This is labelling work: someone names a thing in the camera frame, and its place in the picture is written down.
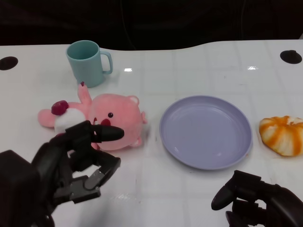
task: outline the mug handle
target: mug handle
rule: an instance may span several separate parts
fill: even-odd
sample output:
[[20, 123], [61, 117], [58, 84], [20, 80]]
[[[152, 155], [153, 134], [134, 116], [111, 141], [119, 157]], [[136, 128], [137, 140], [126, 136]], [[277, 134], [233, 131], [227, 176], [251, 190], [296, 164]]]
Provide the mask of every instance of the mug handle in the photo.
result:
[[108, 61], [109, 61], [109, 68], [110, 69], [108, 71], [103, 71], [103, 73], [104, 74], [111, 74], [113, 72], [113, 60], [112, 60], [112, 56], [107, 51], [100, 51], [100, 54], [106, 55], [108, 57]]

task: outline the white table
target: white table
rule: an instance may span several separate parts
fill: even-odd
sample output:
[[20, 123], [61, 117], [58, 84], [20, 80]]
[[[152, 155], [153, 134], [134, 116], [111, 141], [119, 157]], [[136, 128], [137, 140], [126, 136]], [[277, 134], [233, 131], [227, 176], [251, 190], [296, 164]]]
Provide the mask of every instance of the white table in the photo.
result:
[[[39, 125], [38, 111], [59, 100], [78, 100], [66, 48], [0, 47], [0, 59], [19, 59], [15, 68], [0, 71], [1, 151], [12, 149], [31, 161], [38, 148], [55, 135]], [[303, 41], [217, 42], [173, 51], [109, 50], [114, 72], [89, 91], [92, 97], [137, 95], [149, 120], [144, 146], [114, 152], [122, 164], [101, 188], [102, 196], [59, 206], [53, 214], [56, 226], [227, 227], [224, 213], [231, 206], [212, 211], [210, 204], [236, 169], [286, 186], [303, 199], [303, 157], [280, 157], [262, 144], [258, 134], [258, 123], [265, 117], [303, 117], [303, 62], [291, 65], [279, 56], [292, 49], [303, 55]], [[238, 165], [199, 171], [165, 151], [159, 136], [160, 117], [170, 104], [191, 95], [223, 98], [247, 115], [253, 148]], [[93, 171], [90, 168], [84, 174]]]

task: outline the cable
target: cable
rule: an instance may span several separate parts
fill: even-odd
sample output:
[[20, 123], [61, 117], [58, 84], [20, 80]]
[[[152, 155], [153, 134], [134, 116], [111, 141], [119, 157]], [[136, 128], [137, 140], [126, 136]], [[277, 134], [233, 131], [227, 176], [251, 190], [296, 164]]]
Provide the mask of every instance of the cable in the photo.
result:
[[245, 10], [245, 5], [246, 5], [246, 0], [244, 0], [244, 2], [243, 2], [242, 12], [241, 12], [241, 20], [240, 20], [241, 40], [243, 40], [243, 38], [244, 38], [244, 32], [243, 32], [243, 15], [244, 15], [244, 10]]
[[123, 6], [122, 6], [122, 0], [120, 0], [120, 10], [121, 10], [121, 17], [122, 17], [122, 23], [123, 23], [123, 29], [124, 29], [124, 32], [125, 32], [125, 35], [127, 37], [127, 40], [129, 42], [129, 44], [132, 46], [132, 48], [134, 49], [134, 51], [137, 50], [137, 48], [134, 46], [131, 38], [129, 37], [128, 35], [128, 32], [127, 32], [127, 29], [126, 29], [126, 26], [125, 26], [125, 21], [124, 21], [124, 14], [123, 14]]

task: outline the dark background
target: dark background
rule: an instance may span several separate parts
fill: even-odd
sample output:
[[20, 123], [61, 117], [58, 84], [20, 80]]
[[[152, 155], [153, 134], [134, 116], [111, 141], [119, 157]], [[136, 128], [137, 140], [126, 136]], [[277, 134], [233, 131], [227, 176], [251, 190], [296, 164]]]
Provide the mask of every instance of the dark background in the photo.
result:
[[116, 50], [298, 39], [302, 0], [0, 0], [0, 45], [92, 40]]

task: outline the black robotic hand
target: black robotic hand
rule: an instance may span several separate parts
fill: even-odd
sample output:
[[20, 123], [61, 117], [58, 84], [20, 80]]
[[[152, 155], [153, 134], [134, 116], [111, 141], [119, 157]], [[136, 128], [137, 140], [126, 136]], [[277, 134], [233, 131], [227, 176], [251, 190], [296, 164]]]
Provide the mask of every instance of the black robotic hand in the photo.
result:
[[[263, 200], [266, 210], [256, 200]], [[267, 184], [259, 176], [236, 170], [216, 194], [212, 209], [220, 210], [232, 202], [232, 212], [226, 212], [230, 227], [303, 227], [303, 202], [290, 190]]]
[[[58, 205], [99, 197], [121, 159], [91, 143], [123, 136], [120, 128], [85, 121], [45, 143], [32, 163], [12, 150], [0, 153], [0, 227], [54, 227], [51, 214]], [[72, 177], [91, 165], [99, 169], [90, 177]]]

